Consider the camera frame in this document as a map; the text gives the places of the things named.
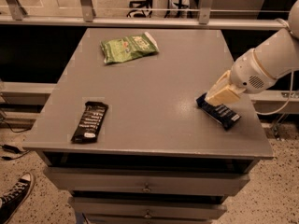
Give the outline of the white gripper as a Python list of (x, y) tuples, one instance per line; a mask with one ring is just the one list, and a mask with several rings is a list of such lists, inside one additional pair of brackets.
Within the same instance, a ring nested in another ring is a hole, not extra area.
[(244, 91), (258, 93), (276, 82), (258, 60), (255, 49), (250, 49), (235, 61), (231, 71), (227, 70), (216, 81), (206, 93), (205, 101), (214, 106), (235, 103)]

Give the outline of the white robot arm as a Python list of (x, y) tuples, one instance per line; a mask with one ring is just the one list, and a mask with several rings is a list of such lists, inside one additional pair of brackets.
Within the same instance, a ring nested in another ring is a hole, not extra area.
[(236, 59), (206, 93), (210, 105), (237, 102), (244, 93), (259, 93), (285, 75), (299, 70), (299, 1), (289, 13), (288, 26)]

